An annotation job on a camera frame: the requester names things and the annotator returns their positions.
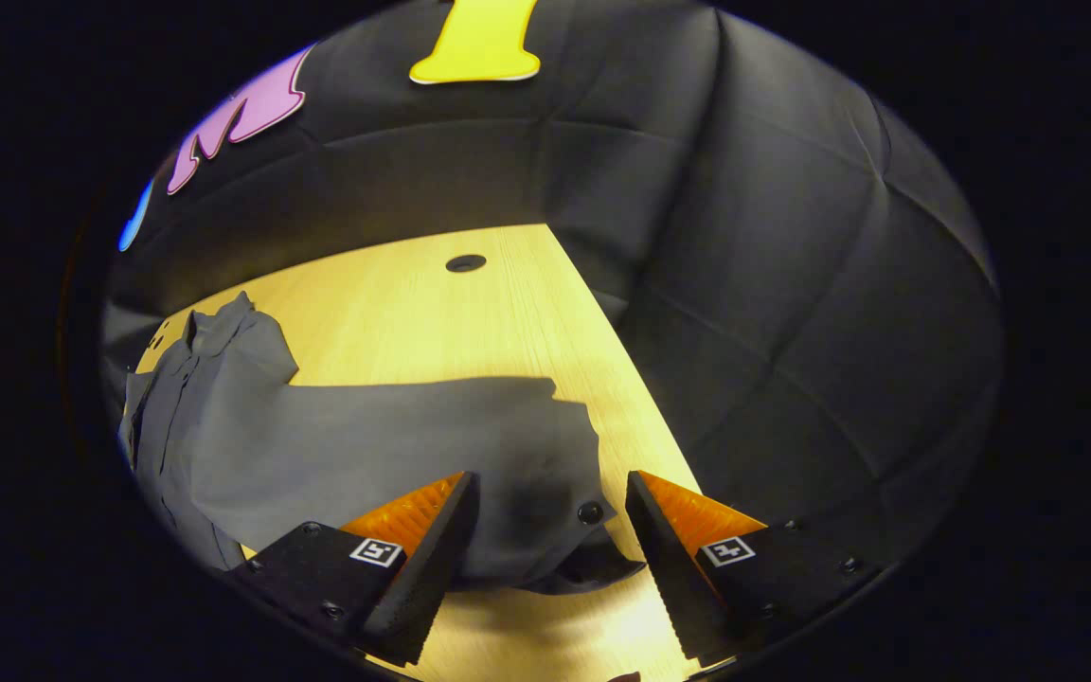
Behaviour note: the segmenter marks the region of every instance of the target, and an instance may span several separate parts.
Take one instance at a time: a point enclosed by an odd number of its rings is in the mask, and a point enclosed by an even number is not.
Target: wooden table
[[[449,272],[455,255],[483,255]],[[550,376],[555,398],[588,405],[600,435],[607,524],[625,557],[643,560],[624,513],[630,470],[699,492],[620,338],[544,225],[472,229],[329,255],[221,290],[170,315],[149,371],[182,336],[191,310],[216,313],[245,290],[280,323],[300,371],[295,385],[416,384],[467,376]],[[588,595],[451,593],[419,665],[428,682],[607,682],[639,671],[675,682],[685,660],[649,569]]]

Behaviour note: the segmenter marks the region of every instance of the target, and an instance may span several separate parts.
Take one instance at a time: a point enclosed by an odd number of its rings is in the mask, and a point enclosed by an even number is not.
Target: yellow letter
[[[525,32],[537,0],[454,0],[436,48],[411,68],[411,81],[524,81],[541,70],[525,52]]]

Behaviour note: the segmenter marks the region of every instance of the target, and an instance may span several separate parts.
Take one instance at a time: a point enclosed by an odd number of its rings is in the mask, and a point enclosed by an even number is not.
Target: pink letter
[[[287,58],[267,70],[242,89],[227,99],[208,118],[188,134],[179,146],[175,160],[175,172],[170,174],[168,194],[175,194],[187,184],[196,172],[200,159],[196,146],[204,151],[204,157],[212,159],[221,148],[226,139],[226,127],[235,112],[242,107],[237,124],[230,131],[230,142],[242,142],[256,133],[272,128],[297,111],[305,99],[304,92],[298,91],[298,72],[302,61],[313,46]]]

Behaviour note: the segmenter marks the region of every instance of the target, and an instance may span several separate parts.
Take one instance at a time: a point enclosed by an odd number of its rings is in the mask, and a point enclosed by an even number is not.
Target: cloth
[[[154,371],[127,379],[125,456],[201,561],[232,569],[227,545],[261,549],[308,519],[340,527],[458,470],[476,471],[480,502],[455,588],[533,590],[585,540],[612,547],[598,435],[553,381],[303,387],[296,372],[280,325],[242,292],[193,312]],[[585,502],[598,524],[578,518]]]

